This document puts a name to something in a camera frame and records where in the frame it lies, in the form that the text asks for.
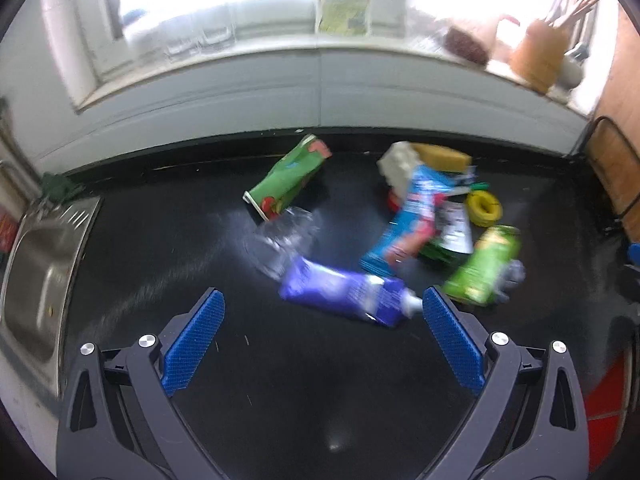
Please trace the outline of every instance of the blue toothpaste tube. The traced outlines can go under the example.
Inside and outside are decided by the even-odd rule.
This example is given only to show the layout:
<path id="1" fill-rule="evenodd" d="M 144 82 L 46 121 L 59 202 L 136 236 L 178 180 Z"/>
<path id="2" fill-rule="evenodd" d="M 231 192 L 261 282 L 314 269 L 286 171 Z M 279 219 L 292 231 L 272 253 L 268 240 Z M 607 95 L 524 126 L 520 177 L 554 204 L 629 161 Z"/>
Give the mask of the blue toothpaste tube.
<path id="1" fill-rule="evenodd" d="M 280 297 L 389 327 L 422 311 L 422 300 L 416 298 L 399 278 L 331 269 L 302 256 L 293 261 L 282 280 Z"/>
<path id="2" fill-rule="evenodd" d="M 418 251 L 436 234 L 436 206 L 454 188 L 453 182 L 424 164 L 416 166 L 402 209 L 380 241 L 360 259 L 363 269 L 377 276 L 393 276 L 395 266 Z"/>

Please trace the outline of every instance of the plastic bottle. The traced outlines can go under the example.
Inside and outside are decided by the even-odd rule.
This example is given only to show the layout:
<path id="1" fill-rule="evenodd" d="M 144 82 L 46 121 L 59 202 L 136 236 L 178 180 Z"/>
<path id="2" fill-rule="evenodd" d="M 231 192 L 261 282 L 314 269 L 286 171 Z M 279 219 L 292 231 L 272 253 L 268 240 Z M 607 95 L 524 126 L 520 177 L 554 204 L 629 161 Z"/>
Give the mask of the plastic bottle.
<path id="1" fill-rule="evenodd" d="M 318 0 L 316 32 L 364 36 L 370 29 L 371 0 Z"/>

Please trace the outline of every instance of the wooden utensil holder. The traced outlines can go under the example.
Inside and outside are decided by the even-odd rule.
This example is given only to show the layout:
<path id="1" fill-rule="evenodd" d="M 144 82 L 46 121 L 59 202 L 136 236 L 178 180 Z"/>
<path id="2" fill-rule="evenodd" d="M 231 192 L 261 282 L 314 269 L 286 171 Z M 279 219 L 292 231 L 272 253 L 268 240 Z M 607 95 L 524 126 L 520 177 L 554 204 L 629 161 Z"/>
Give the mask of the wooden utensil holder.
<path id="1" fill-rule="evenodd" d="M 546 94 L 558 78 L 570 35 L 568 27 L 555 28 L 542 20 L 533 21 L 511 55 L 511 70 L 536 92 Z"/>

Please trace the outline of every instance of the blue object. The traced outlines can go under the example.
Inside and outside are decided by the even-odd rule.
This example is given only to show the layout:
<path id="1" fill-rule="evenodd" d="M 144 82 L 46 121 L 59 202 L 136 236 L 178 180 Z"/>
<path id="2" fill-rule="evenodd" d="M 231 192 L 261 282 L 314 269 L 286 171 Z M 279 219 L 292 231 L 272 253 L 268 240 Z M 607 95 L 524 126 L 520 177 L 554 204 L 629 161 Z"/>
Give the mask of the blue object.
<path id="1" fill-rule="evenodd" d="M 458 383 L 478 396 L 485 382 L 482 354 L 433 287 L 424 291 L 422 312 Z"/>
<path id="2" fill-rule="evenodd" d="M 225 299 L 214 290 L 164 354 L 162 387 L 168 396 L 186 388 L 225 317 Z"/>
<path id="3" fill-rule="evenodd" d="M 399 278 L 331 269 L 298 256 L 287 271 L 280 297 L 348 317 L 368 318 L 394 327 L 422 309 Z"/>
<path id="4" fill-rule="evenodd" d="M 640 244 L 634 243 L 629 245 L 629 248 L 626 250 L 626 256 L 628 256 L 631 263 L 635 266 L 640 266 Z"/>
<path id="5" fill-rule="evenodd" d="M 442 173 L 428 168 L 424 164 L 416 166 L 409 184 L 406 200 L 402 209 L 389 223 L 382 238 L 375 247 L 360 260 L 360 266 L 377 276 L 393 276 L 394 270 L 389 261 L 397 257 L 394 245 L 400 238 L 415 231 L 420 220 L 435 220 L 434 196 L 439 192 L 453 189 L 453 181 Z"/>

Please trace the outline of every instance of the yellow sponge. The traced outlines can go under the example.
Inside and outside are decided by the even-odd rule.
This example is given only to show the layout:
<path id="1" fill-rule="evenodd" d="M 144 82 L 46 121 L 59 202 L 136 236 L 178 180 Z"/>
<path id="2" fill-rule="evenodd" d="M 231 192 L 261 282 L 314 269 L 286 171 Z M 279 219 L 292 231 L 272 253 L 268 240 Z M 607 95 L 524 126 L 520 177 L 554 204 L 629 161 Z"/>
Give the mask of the yellow sponge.
<path id="1" fill-rule="evenodd" d="M 411 146 L 418 153 L 423 163 L 432 170 L 465 173 L 466 168 L 471 164 L 471 156 L 446 146 L 423 144 L 421 142 L 412 142 Z"/>

